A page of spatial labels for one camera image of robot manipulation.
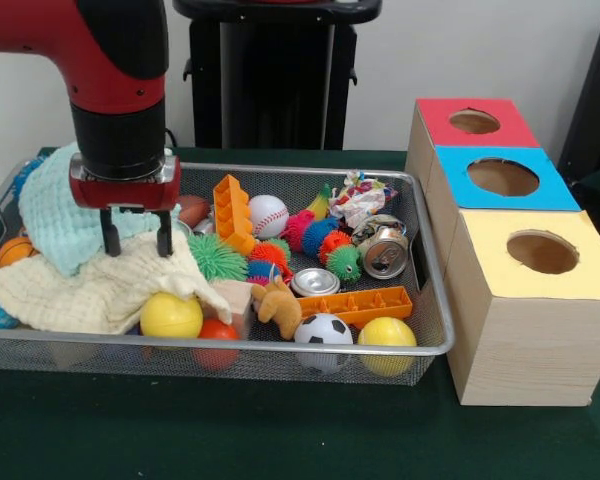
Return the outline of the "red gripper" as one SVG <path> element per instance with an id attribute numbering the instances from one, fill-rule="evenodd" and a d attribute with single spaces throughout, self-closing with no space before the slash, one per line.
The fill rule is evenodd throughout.
<path id="1" fill-rule="evenodd" d="M 154 211 L 160 227 L 156 233 L 161 257 L 173 254 L 171 210 L 180 190 L 181 166 L 177 156 L 165 156 L 153 174 L 132 180 L 113 181 L 89 173 L 80 153 L 71 157 L 69 185 L 79 207 L 99 209 L 104 251 L 111 257 L 121 254 L 119 233 L 112 220 L 112 209 L 124 207 Z"/>

